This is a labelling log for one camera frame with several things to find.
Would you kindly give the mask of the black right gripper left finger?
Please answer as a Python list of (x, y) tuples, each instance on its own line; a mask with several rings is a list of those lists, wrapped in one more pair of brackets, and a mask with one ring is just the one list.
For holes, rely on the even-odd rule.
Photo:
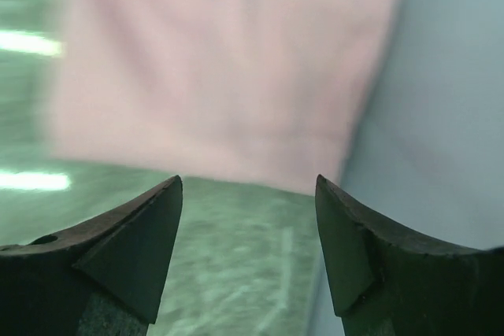
[(144, 335), (183, 208), (179, 176), (27, 245), (1, 248), (4, 335)]

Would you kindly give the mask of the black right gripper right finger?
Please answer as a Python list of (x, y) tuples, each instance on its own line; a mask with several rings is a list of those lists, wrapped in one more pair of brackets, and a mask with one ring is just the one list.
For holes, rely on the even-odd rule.
[(315, 207), (335, 315), (347, 335), (500, 335), (503, 250), (408, 228), (323, 176)]

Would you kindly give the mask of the pink t-shirt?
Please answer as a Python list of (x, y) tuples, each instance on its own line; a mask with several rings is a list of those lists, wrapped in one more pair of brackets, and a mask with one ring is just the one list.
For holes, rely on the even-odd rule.
[(401, 0), (64, 0), (59, 158), (300, 194), (340, 177)]

